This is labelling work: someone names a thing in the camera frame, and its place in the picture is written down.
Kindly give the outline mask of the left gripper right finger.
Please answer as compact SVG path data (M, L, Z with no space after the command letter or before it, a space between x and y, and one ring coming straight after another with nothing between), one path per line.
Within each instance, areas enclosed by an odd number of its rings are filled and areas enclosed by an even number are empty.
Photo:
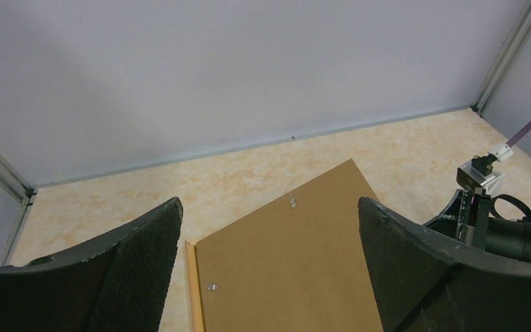
M385 331L531 331L531 263L467 246L369 197L358 215Z

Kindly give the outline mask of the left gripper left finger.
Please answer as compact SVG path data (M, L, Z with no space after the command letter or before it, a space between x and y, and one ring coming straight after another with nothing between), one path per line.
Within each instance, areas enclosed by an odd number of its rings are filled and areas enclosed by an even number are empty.
M0 267L0 331L157 331L182 220L175 197L76 246Z

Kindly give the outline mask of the wooden picture frame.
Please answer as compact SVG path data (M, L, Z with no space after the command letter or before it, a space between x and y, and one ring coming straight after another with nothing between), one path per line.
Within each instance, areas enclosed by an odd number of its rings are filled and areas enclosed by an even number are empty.
M196 254L196 246L200 240L201 238L196 238L185 241L185 267L189 295L189 312L192 331L195 332L205 331Z

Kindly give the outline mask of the brown backing board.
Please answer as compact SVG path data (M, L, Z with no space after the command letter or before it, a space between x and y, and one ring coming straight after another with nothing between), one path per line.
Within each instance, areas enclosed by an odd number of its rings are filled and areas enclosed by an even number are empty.
M348 160L201 239L206 331L381 331Z

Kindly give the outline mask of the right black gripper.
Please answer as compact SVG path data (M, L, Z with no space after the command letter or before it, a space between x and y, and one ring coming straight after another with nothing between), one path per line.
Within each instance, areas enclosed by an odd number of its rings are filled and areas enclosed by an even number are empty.
M523 216L504 219L496 210L498 201L510 203ZM511 195L457 190L445 209L423 226L467 246L531 263L531 209Z

